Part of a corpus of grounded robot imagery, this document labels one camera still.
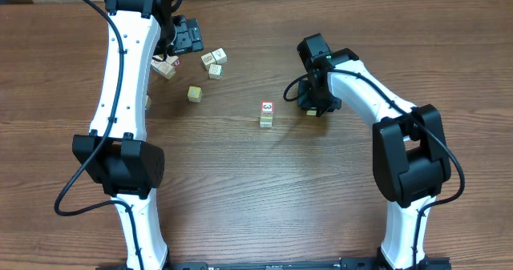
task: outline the printed number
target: printed number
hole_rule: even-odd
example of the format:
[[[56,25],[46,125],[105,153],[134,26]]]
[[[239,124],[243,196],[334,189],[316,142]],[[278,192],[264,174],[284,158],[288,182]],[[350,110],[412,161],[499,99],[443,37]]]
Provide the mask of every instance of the printed number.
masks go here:
[[[262,103],[262,111],[273,111],[273,104],[272,103]]]

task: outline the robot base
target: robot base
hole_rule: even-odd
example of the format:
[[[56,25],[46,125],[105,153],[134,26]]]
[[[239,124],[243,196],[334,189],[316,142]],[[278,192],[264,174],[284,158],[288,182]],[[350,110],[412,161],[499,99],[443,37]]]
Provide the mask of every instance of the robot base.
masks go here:
[[[382,250],[378,248],[376,258],[341,258],[336,261],[321,262],[269,262],[269,263],[247,263],[247,264],[214,264],[206,263],[180,263],[171,264],[168,262],[163,270],[408,270],[392,269],[386,266],[386,260],[382,256]],[[452,270],[449,258],[425,258],[420,262],[419,270]],[[96,270],[130,270],[126,265],[97,268]]]

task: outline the wooden table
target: wooden table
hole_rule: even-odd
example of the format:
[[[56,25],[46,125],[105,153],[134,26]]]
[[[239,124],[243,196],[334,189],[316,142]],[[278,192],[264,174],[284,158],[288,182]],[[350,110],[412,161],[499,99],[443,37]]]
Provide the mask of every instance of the wooden table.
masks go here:
[[[442,113],[467,190],[431,212],[426,252],[455,269],[513,267],[513,0],[185,2],[180,13],[228,64],[220,81],[203,53],[184,56],[170,82],[151,74],[148,141],[166,155],[158,205],[174,261],[375,255],[386,201],[370,131],[347,106],[316,119],[281,98],[305,71],[297,44],[321,32],[396,94]],[[95,113],[106,51],[107,25],[85,5],[0,6],[0,269],[125,260],[112,208],[53,211],[79,166],[71,140]],[[203,88],[199,104],[187,101],[191,85]],[[258,125],[263,99],[276,103],[270,130]],[[457,187],[454,172],[442,197]],[[63,208],[106,198],[84,174]]]

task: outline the block with number 3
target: block with number 3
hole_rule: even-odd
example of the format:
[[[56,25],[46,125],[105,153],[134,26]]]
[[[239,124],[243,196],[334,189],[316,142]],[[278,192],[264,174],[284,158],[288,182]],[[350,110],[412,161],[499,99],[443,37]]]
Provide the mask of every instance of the block with number 3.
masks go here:
[[[261,117],[273,117],[274,114],[274,102],[273,101],[262,101]]]
[[[262,101],[260,113],[260,127],[272,127],[274,114],[274,102]]]

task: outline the toy block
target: toy block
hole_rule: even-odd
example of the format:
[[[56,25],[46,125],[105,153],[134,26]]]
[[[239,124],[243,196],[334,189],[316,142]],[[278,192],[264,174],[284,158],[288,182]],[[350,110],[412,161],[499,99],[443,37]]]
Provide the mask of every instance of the toy block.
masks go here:
[[[151,99],[150,99],[150,96],[146,95],[146,110],[150,110],[150,106],[151,106]]]
[[[158,55],[153,56],[153,58],[162,59],[162,57],[160,57],[160,56],[158,56]],[[158,69],[159,69],[159,66],[160,66],[160,64],[161,64],[162,62],[156,61],[156,60],[154,60],[153,58],[151,59],[151,68],[152,68],[154,71],[156,71],[156,72],[158,73],[158,72],[159,72],[159,70],[158,70]]]
[[[187,97],[189,98],[189,101],[199,103],[201,102],[201,97],[203,97],[203,91],[200,87],[190,86]]]
[[[273,127],[273,117],[260,117],[260,127]]]
[[[274,102],[273,101],[262,101],[260,117],[273,117],[273,114],[274,114]]]
[[[177,56],[168,57],[166,62],[170,63],[174,68],[177,68],[180,65],[180,60]]]
[[[223,75],[223,67],[221,65],[210,65],[210,70],[208,70],[208,77],[210,79],[221,79]]]
[[[225,62],[228,61],[228,57],[226,56],[226,54],[224,53],[224,50],[222,48],[219,50],[214,50],[212,52],[212,55],[214,56],[214,59],[216,60],[216,63],[218,65],[224,64]]]
[[[216,60],[214,59],[212,53],[208,53],[201,56],[201,62],[203,62],[203,66],[205,66],[205,69],[208,71],[210,69],[210,65],[215,64]]]
[[[168,62],[161,62],[157,71],[166,79],[170,79],[176,73],[175,67],[171,66]]]

